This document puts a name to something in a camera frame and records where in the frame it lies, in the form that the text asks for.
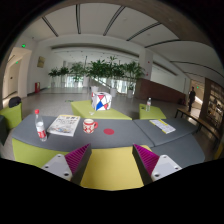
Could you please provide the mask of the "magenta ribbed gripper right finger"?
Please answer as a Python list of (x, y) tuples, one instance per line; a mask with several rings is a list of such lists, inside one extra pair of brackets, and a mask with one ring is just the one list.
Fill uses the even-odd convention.
[(168, 155), (159, 156), (137, 144), (133, 145), (132, 154), (144, 185), (181, 170)]

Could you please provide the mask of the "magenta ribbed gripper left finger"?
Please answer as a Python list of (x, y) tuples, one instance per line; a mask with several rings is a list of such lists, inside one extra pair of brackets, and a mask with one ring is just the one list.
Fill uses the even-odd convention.
[(91, 145), (86, 144), (66, 155), (57, 154), (42, 169), (79, 185), (91, 154)]

